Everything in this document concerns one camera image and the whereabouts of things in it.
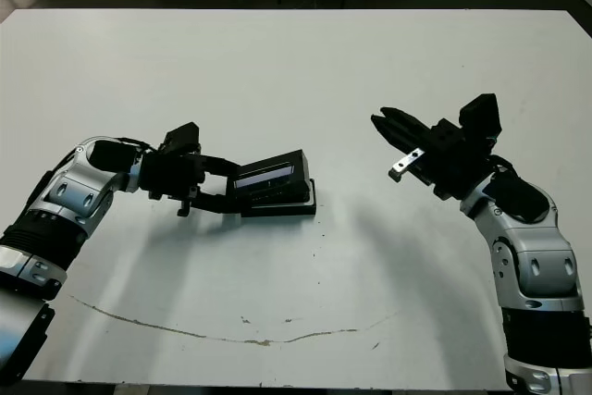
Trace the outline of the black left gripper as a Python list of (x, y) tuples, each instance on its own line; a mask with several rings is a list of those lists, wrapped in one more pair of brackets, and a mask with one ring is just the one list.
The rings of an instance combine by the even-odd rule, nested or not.
[(146, 154), (141, 163), (138, 185), (152, 200), (163, 196), (181, 202), (177, 216), (186, 217), (190, 207), (215, 214), (239, 214), (241, 204), (232, 196), (198, 192), (205, 173), (235, 178), (241, 165), (227, 159), (200, 154)]

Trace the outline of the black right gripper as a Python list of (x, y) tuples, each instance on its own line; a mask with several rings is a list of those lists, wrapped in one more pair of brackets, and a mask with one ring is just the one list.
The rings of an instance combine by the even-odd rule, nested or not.
[(472, 137), (446, 118), (428, 127), (416, 117), (394, 107), (381, 107), (383, 116), (372, 115), (378, 133), (404, 153), (388, 175), (399, 182), (406, 173), (434, 187), (442, 200), (461, 200), (488, 176), (494, 142)]

